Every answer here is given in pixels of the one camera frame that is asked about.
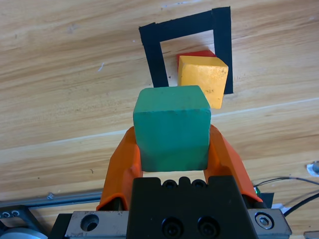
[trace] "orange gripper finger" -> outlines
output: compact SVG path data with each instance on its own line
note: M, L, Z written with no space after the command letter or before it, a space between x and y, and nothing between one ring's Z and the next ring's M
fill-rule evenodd
M143 177L140 150L136 144L134 127L131 127L110 159L101 201L96 210L103 210L115 198L120 198L124 210L128 210L133 180L138 177Z
M241 194L262 202L255 193L240 156L213 125L210 126L208 165L204 175L206 182L210 176L233 175Z

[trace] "yellow cube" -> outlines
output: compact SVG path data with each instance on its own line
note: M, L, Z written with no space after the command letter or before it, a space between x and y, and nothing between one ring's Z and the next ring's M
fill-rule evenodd
M227 75L228 66L217 57L179 57L178 85L198 85L211 108L221 108Z

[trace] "screw hole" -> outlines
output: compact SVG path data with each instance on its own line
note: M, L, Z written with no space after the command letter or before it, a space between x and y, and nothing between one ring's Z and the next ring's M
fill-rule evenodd
M4 212L4 213L2 213L2 217L3 218L9 218L10 217L10 213Z
M168 239L178 239L183 234L184 228L177 218L167 218L162 223L162 232Z
M192 186L195 188L204 188L206 187L206 183L201 179L196 179L192 182Z
M198 220L198 230L204 238L217 238L220 232L218 222L212 217L202 217Z
M168 179L163 183L163 187L166 188L176 188L177 183L174 180Z
M94 230L99 224L99 217L94 214L85 216L81 221L81 229L90 232Z

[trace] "green cube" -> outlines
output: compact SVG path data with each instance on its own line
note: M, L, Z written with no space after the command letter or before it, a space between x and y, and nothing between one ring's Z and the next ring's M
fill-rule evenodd
M145 172L207 168L210 106L199 86L146 88L133 121Z

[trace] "screw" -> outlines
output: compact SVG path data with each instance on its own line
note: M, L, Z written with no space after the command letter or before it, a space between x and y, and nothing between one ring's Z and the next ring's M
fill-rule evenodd
M2 213L3 218L9 218L10 217L10 213L4 212Z
M47 199L53 199L54 198L54 194L49 192L49 195L46 197Z
M273 225L273 221L272 219L270 218L270 216L264 214L264 213L258 213L256 216L255 216L255 220L257 222L257 224L259 226L261 226L263 229L271 229L274 227Z
M12 214L13 217L16 217L16 216L20 215L20 213L18 211L12 211L11 214Z

